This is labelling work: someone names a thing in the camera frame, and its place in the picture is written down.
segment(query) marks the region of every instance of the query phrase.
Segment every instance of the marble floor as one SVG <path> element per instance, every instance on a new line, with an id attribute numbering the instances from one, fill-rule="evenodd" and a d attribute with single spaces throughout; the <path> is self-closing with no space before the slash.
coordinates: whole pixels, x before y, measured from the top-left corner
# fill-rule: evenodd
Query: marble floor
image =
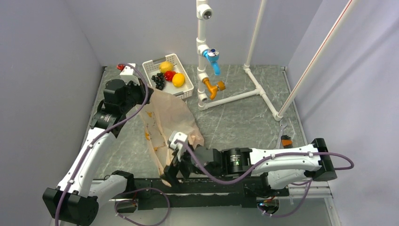
<path id="1" fill-rule="evenodd" d="M 184 68 L 194 83 L 193 96 L 187 98 L 186 102 L 205 139 L 205 146 L 219 150 L 231 147 L 273 149 L 276 146 L 279 123 L 274 120 L 260 96 L 247 97 L 199 111 L 196 95 L 197 66 L 184 65 Z M 280 67 L 277 65 L 254 65 L 251 66 L 251 71 L 265 89 L 273 105 L 279 110 L 289 93 Z M 217 78 L 213 75 L 212 67 L 207 67 L 207 73 L 213 83 L 218 80 L 225 82 L 226 90 L 218 93 L 216 100 L 255 89 L 255 85 L 245 74 L 242 65 L 221 65 L 221 75 Z M 96 104 L 93 106 L 93 113 L 98 103 L 104 98 L 105 83 L 115 78 L 119 78 L 119 70 L 115 66 L 106 67 Z M 299 122 L 292 105 L 287 110 L 285 118 L 288 125 L 284 134 L 292 137 L 294 147 L 304 145 Z M 117 141 L 105 154 L 95 178 L 104 178 L 105 175 L 111 174 L 115 170 L 131 172 L 136 178 L 159 177 L 157 167 L 147 152 L 143 123 L 140 117 L 133 118 L 123 127 Z"/>

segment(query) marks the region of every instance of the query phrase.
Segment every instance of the lemon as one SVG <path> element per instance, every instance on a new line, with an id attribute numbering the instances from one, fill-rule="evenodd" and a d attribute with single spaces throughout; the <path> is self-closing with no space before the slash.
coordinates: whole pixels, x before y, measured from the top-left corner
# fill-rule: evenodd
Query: lemon
<path id="1" fill-rule="evenodd" d="M 172 83 L 176 87 L 180 87 L 184 84 L 185 78 L 182 73 L 177 73 L 172 78 Z"/>
<path id="2" fill-rule="evenodd" d="M 165 73 L 167 71 L 172 71 L 172 70 L 173 70 L 173 64 L 171 62 L 165 61 L 160 64 L 161 73 Z"/>

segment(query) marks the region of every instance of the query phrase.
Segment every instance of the white basket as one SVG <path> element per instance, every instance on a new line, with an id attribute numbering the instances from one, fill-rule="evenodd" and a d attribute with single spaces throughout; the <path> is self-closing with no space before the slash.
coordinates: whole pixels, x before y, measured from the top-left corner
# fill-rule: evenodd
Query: white basket
<path id="1" fill-rule="evenodd" d="M 143 63 L 145 75 L 147 75 L 151 87 L 156 86 L 155 82 L 151 80 L 151 77 L 153 75 L 157 75 L 157 73 L 160 73 L 159 64 L 165 61 L 169 61 L 174 65 L 173 71 L 177 73 L 182 73 L 184 75 L 185 82 L 181 87 L 175 87 L 171 82 L 167 81 L 165 82 L 165 87 L 162 91 L 175 95 L 180 99 L 191 97 L 194 86 L 192 85 L 190 78 L 187 76 L 187 72 L 183 68 L 183 65 L 180 62 L 179 58 L 174 53 L 166 55 L 165 57 L 162 57 L 160 59 L 149 60 Z"/>

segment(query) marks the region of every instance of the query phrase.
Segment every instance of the white wall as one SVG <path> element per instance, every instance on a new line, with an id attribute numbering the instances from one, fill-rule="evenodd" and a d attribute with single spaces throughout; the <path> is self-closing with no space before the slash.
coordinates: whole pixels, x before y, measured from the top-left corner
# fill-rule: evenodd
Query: white wall
<path id="1" fill-rule="evenodd" d="M 195 0 L 68 0 L 102 65 L 169 53 L 197 64 Z M 321 0 L 268 0 L 252 64 L 287 65 Z M 221 64 L 243 64 L 260 0 L 210 0 L 207 43 Z"/>
<path id="2" fill-rule="evenodd" d="M 62 0 L 2 0 L 0 21 L 0 225 L 48 225 L 41 197 L 79 152 L 101 66 Z"/>
<path id="3" fill-rule="evenodd" d="M 289 63 L 291 87 L 345 4 L 322 2 Z M 344 226 L 399 225 L 398 8 L 396 0 L 358 1 L 295 99 L 308 141 L 323 137 L 355 162 L 330 183 Z"/>

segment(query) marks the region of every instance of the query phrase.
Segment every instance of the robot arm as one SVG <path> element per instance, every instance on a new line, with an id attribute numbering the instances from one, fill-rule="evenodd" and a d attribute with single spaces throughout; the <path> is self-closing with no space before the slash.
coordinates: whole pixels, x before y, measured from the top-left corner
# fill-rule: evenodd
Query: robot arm
<path id="1" fill-rule="evenodd" d="M 183 133 L 174 132 L 169 139 L 169 147 L 175 150 L 175 157 L 171 165 L 166 166 L 161 178 L 168 181 L 172 186 L 178 187 L 179 181 L 176 176 L 181 172 L 187 179 L 190 173 L 203 174 L 197 162 L 190 156 L 184 146 L 175 144 L 176 140 L 186 137 Z M 215 177 L 238 177 L 246 172 L 254 163 L 271 156 L 271 160 L 257 166 L 250 174 L 255 176 L 263 174 L 266 177 L 267 189 L 279 190 L 288 184 L 306 178 L 315 181 L 328 181 L 336 179 L 336 173 L 331 159 L 327 155 L 303 155 L 303 156 L 281 156 L 274 158 L 276 154 L 297 152 L 316 153 L 328 152 L 324 139 L 314 139 L 312 144 L 299 148 L 264 150 L 256 148 L 231 148 L 218 151 L 207 149 L 202 146 L 195 148 L 195 155 L 201 165 Z"/>
<path id="2" fill-rule="evenodd" d="M 126 84 L 123 80 L 114 79 L 106 83 L 104 100 L 97 107 L 97 113 L 91 121 L 86 142 L 78 157 L 57 187 L 55 189 L 47 188 L 43 194 L 43 201 L 53 218 L 61 194 L 68 187 L 68 183 L 72 185 L 66 191 L 59 219 L 81 226 L 90 225 L 96 217 L 98 209 L 112 197 L 124 191 L 135 189 L 133 174 L 123 171 L 113 172 L 106 181 L 91 186 L 105 152 L 116 140 L 124 124 L 102 135 L 93 145 L 91 145 L 92 140 L 106 129 L 126 119 L 126 114 L 135 105 L 149 103 L 149 101 L 143 103 L 145 90 L 141 79 L 136 78 L 134 81 L 129 81 Z M 148 100 L 150 100 L 153 90 L 148 89 L 148 91 Z M 81 159 L 88 146 L 90 150 L 85 158 Z M 71 174 L 78 168 L 79 164 L 80 168 L 75 180 L 71 181 Z"/>

